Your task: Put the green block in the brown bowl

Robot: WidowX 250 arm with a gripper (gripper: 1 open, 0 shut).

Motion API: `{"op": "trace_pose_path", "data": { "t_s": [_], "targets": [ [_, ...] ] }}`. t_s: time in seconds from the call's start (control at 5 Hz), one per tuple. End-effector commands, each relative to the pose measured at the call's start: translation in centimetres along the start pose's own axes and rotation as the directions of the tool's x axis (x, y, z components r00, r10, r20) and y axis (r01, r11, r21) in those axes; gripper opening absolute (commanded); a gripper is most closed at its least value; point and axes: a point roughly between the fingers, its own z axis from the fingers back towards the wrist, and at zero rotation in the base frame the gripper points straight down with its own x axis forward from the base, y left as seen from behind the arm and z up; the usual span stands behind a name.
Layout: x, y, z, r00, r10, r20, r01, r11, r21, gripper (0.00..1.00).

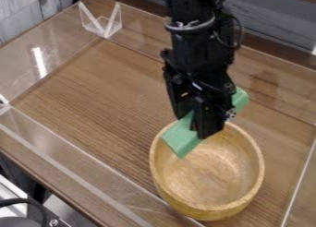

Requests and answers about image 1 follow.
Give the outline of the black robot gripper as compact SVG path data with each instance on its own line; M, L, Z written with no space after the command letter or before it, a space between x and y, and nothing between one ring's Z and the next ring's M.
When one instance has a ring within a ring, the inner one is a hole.
M165 27L172 47L161 56L173 112L182 119L193 110L190 129L205 139L224 129L226 112L233 108L235 16L213 15L189 22L170 19Z

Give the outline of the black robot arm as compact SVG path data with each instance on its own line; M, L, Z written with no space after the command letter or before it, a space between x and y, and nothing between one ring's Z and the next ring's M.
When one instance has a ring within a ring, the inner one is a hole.
M226 0L165 0L172 47L165 60L166 91L176 116L193 115L189 129L204 139L224 129L237 87L229 76L241 46L237 18Z

